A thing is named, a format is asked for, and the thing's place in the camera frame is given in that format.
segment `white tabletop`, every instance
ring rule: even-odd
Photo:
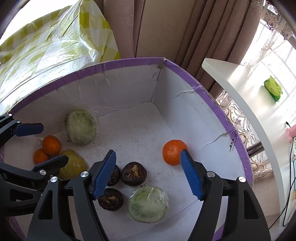
[[[291,150],[285,122],[291,124],[291,116],[295,113],[295,110],[289,108],[290,96],[284,93],[280,101],[276,102],[264,87],[264,81],[269,78],[269,73],[260,68],[246,68],[209,58],[204,59],[202,67],[232,97],[256,131],[274,171],[280,211],[282,211],[289,192]],[[294,205],[295,198],[292,191],[287,217]]]

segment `tangerine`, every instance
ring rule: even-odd
[[[179,165],[180,154],[184,149],[187,149],[187,146],[181,140],[171,140],[167,142],[163,146],[163,160],[171,166]]]
[[[42,148],[49,156],[56,156],[61,151],[61,143],[55,136],[47,136],[43,139]]]
[[[33,160],[34,160],[35,164],[39,164],[39,163],[49,160],[49,156],[42,149],[38,149],[34,153]]]

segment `silver screw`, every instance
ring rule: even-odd
[[[39,172],[40,172],[40,174],[41,174],[42,176],[45,176],[45,175],[46,175],[46,171],[43,170],[43,169],[41,169]]]
[[[240,181],[241,183],[244,183],[244,182],[246,182],[246,179],[245,179],[244,177],[239,177],[239,181]]]
[[[57,181],[57,177],[52,177],[52,178],[50,179],[50,181],[51,181],[52,183],[55,183],[55,182]]]
[[[81,177],[87,177],[88,175],[89,175],[89,172],[87,172],[87,171],[80,173]]]
[[[207,172],[207,176],[208,177],[214,177],[214,176],[216,176],[216,174],[214,172]]]

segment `large orange fruit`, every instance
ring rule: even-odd
[[[61,143],[55,136],[47,136],[43,139],[42,149],[49,156],[56,156],[61,151]]]
[[[49,160],[49,156],[42,149],[38,149],[37,151],[35,151],[33,159],[35,164],[39,164]]]
[[[181,140],[171,140],[167,142],[163,146],[163,160],[171,166],[179,165],[180,154],[184,149],[187,149],[187,146]]]

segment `shriveled dark fruit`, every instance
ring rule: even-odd
[[[119,167],[115,165],[113,172],[110,176],[110,179],[107,183],[107,186],[114,186],[115,184],[118,183],[119,179],[120,179],[120,170],[119,170]]]
[[[129,186],[141,185],[147,177],[147,171],[142,164],[132,161],[125,165],[121,171],[122,181]]]
[[[98,197],[99,205],[108,211],[117,211],[123,205],[123,196],[114,188],[106,188],[104,194]]]

